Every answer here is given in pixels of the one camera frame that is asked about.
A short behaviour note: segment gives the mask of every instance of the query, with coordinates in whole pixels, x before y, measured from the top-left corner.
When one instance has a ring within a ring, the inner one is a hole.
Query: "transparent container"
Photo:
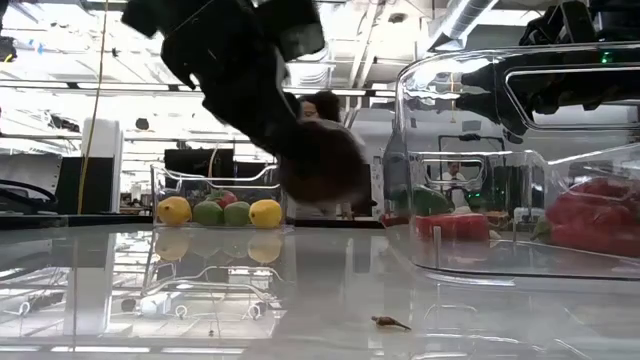
[[[389,237],[453,272],[640,277],[640,44],[436,56],[403,71]]]
[[[276,165],[251,178],[214,178],[151,167],[154,226],[279,228],[286,199]],[[253,205],[265,203],[257,216]]]

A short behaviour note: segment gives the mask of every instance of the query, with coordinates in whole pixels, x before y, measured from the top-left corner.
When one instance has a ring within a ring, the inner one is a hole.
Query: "person in background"
[[[320,119],[342,123],[340,116],[340,98],[328,90],[319,91],[312,95],[301,97],[302,117],[305,119]],[[298,219],[327,219],[335,220],[337,209],[335,205],[307,206],[290,202],[290,208],[295,209]],[[351,206],[348,203],[340,205],[340,211],[350,220],[353,218]]]
[[[442,181],[467,181],[467,179],[460,173],[460,163],[459,162],[450,162],[448,164],[448,170],[440,179]],[[451,186],[445,185],[442,187],[442,191],[446,192],[451,189]],[[469,206],[467,203],[467,199],[465,198],[464,191],[462,189],[453,189],[451,190],[451,202],[455,205],[456,208],[461,206]]]

